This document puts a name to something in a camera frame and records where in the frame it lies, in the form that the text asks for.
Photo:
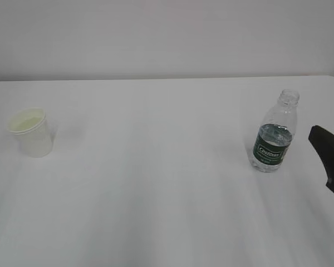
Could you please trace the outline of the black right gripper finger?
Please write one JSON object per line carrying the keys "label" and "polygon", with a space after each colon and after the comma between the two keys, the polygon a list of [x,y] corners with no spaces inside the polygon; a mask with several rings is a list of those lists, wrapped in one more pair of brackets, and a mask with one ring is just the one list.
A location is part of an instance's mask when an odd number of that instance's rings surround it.
{"label": "black right gripper finger", "polygon": [[310,130],[308,140],[325,168],[326,186],[334,193],[334,134],[319,125],[314,125]]}

